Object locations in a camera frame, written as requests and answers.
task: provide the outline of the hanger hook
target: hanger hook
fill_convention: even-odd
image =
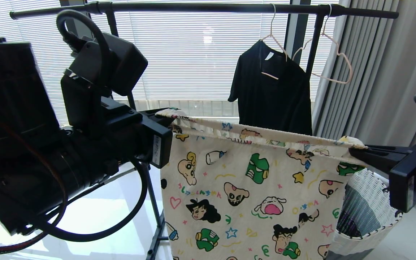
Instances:
[[[332,15],[332,5],[328,5],[329,7],[330,7],[330,13],[328,14],[328,16],[327,16],[327,19],[325,19],[325,23],[324,23],[324,29],[322,30],[322,35],[324,35],[325,34],[325,27],[327,26],[327,21],[328,21],[328,18],[330,17],[330,15]]]
[[[272,4],[271,5],[274,7],[274,16],[272,17],[272,21],[270,22],[270,34],[272,34],[272,23],[274,22],[274,18],[276,17],[276,5]]]

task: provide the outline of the laundry basket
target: laundry basket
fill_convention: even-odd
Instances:
[[[327,260],[363,259],[402,219],[389,204],[386,186],[367,169],[350,179],[342,209],[333,213],[338,217],[337,232]]]

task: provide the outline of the t-shirt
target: t-shirt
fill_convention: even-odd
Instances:
[[[236,99],[242,125],[312,135],[306,73],[263,41],[256,42],[238,58],[228,101]]]

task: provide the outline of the white patterned fabric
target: white patterned fabric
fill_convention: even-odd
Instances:
[[[345,184],[365,168],[340,141],[172,117],[161,170],[165,220],[177,260],[324,259]]]

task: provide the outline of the pink star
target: pink star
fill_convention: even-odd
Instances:
[[[331,234],[331,233],[333,233],[333,232],[335,232],[333,229],[332,229],[332,224],[330,224],[330,226],[324,226],[324,225],[322,225],[322,227],[323,227],[323,229],[322,229],[322,231],[321,231],[321,233],[325,233],[326,235],[327,235],[327,237]]]

